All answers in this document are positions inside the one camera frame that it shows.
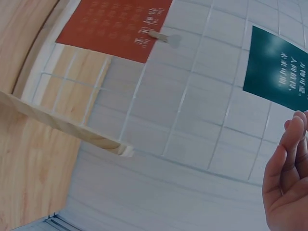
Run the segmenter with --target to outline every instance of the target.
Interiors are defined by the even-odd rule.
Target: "poster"
[[[81,0],[56,42],[146,63],[172,0]]]
[[[253,27],[243,90],[292,110],[308,110],[308,54]]]

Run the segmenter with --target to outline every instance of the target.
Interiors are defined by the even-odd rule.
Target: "wooden clip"
[[[151,30],[149,32],[149,35],[153,38],[158,39],[159,41],[168,43],[172,48],[178,48],[180,46],[180,41],[182,40],[182,37],[180,35],[167,36],[154,30]]]

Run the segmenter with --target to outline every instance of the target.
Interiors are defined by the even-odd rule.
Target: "wooden board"
[[[0,1],[0,86],[14,88],[29,49],[58,0]]]
[[[23,91],[26,86],[26,82],[33,68],[34,62],[38,57],[39,52],[42,49],[48,35],[50,35],[54,25],[57,20],[59,20],[59,16],[62,14],[63,10],[67,7],[69,0],[61,0],[54,7],[52,14],[47,18],[46,22],[43,24],[40,32],[38,33],[31,50],[26,58],[26,61],[23,64],[21,72],[18,76],[18,81],[13,89],[13,94],[21,98]]]
[[[91,143],[99,148],[121,156],[132,156],[133,148],[124,143],[119,143],[112,138],[106,137],[87,126],[82,126],[72,119],[52,113],[45,107],[27,103],[0,90],[0,103],[14,108],[16,111],[44,123],[52,128],[72,135],[83,141]]]
[[[28,8],[33,9],[31,13],[26,14],[24,17],[18,17],[20,10],[3,11],[5,6],[8,9],[15,7],[16,1],[19,5],[26,2]],[[25,28],[27,19],[40,14],[41,10],[46,10],[49,4],[44,7],[42,2],[51,2],[51,0],[5,0],[0,1],[0,22],[1,28],[11,28],[10,21],[3,21],[2,17],[14,18],[17,20],[17,25],[21,24]],[[63,13],[70,14],[73,9],[64,10]],[[34,17],[35,20],[45,21],[43,17]],[[32,29],[24,30],[32,35]],[[32,94],[31,88],[35,86],[37,73],[42,69],[44,57],[47,56],[48,51],[51,49],[51,42],[54,35],[60,30],[51,30],[50,35],[45,40],[38,58],[34,63],[34,68],[31,70],[31,78],[26,82],[26,89],[23,91],[22,96],[29,98]],[[20,33],[18,41],[24,41],[27,36]],[[3,41],[0,43],[0,51],[6,50]],[[57,56],[51,59],[52,63],[48,64],[49,70],[56,74],[63,72],[72,60],[72,54],[75,53],[74,48],[62,47],[55,49]],[[71,77],[86,82],[100,72],[101,62],[110,62],[110,57],[104,54],[92,53],[91,51],[82,51],[76,55],[75,61],[78,62],[73,65],[77,68],[72,68]],[[0,89],[5,93],[11,93],[14,81],[17,74],[20,72],[21,65],[11,65],[15,62],[15,56],[6,56],[4,59],[1,57],[1,76],[0,76]],[[93,65],[88,65],[89,62],[94,60]],[[104,72],[102,72],[97,85],[100,86],[104,75],[107,71],[106,65]],[[68,118],[73,118],[76,121],[87,122],[88,116],[83,116],[85,107],[89,107],[89,111],[94,104],[94,100],[98,91],[94,91],[90,103],[82,100],[82,96],[90,94],[90,91],[85,87],[75,86],[77,83],[66,81],[64,85],[61,84],[62,80],[59,78],[42,76],[42,81],[35,95],[35,102],[41,106],[52,108],[55,99],[57,99],[57,92],[62,88],[62,93],[59,96],[59,101],[55,107],[55,111],[61,113]],[[71,175],[75,165],[80,140],[67,135],[58,130],[52,129],[36,120],[30,119],[27,116],[16,112],[14,109],[5,105],[0,105],[0,230],[6,231],[25,224],[28,224],[38,218],[47,216],[55,211],[62,209],[65,206],[67,193],[70,187]]]

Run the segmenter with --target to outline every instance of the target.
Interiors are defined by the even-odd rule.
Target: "white tile wall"
[[[203,38],[194,71],[228,83],[235,78],[240,48]]]
[[[248,0],[215,0],[214,9],[222,10],[241,18],[246,18]]]
[[[264,166],[293,112],[242,91],[253,25],[304,47],[308,2],[174,0],[162,32],[178,49],[157,42],[144,74],[114,58],[89,125],[136,154],[83,143],[60,215],[84,230],[268,230]]]
[[[267,5],[250,0],[248,18],[250,21],[271,31],[278,32],[278,11]]]

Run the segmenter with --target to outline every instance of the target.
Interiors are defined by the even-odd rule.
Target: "finger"
[[[295,167],[298,171],[299,177],[301,179],[308,177],[308,148],[307,148],[307,139],[305,138],[305,133],[307,129],[307,120],[308,120],[308,112],[301,113],[296,112],[295,115],[299,116],[304,122],[304,134],[303,139],[298,143],[296,157],[295,157]],[[284,124],[284,128],[288,128],[290,124],[290,120],[286,121]]]
[[[306,137],[297,146],[295,167],[301,179],[308,177],[308,148]]]
[[[295,157],[297,146],[302,140],[303,133],[304,122],[300,117],[295,115],[280,140],[280,145],[287,151],[287,158],[281,174],[281,188],[283,193],[287,192],[300,180],[298,171],[295,167]]]
[[[265,212],[282,197],[281,192],[281,172],[287,158],[287,151],[279,145],[274,152],[274,155],[266,164],[262,185],[262,197]]]
[[[304,139],[304,136],[305,136],[305,134],[306,134],[306,129],[307,129],[307,123],[308,123],[308,121],[307,121],[307,119],[308,119],[308,111],[306,111],[305,113],[303,113],[303,112],[301,112],[301,111],[296,111],[296,112],[294,112],[293,117],[294,117],[294,116],[300,117],[300,118],[302,119],[302,121],[304,122],[304,132],[303,132],[303,139]],[[284,129],[285,129],[285,130],[287,130],[287,128],[289,127],[290,122],[291,122],[291,120],[289,119],[289,120],[287,120],[287,121],[284,123]]]
[[[289,124],[290,124],[291,120],[287,120],[285,123],[284,123],[284,130],[287,130],[287,128],[289,127]]]

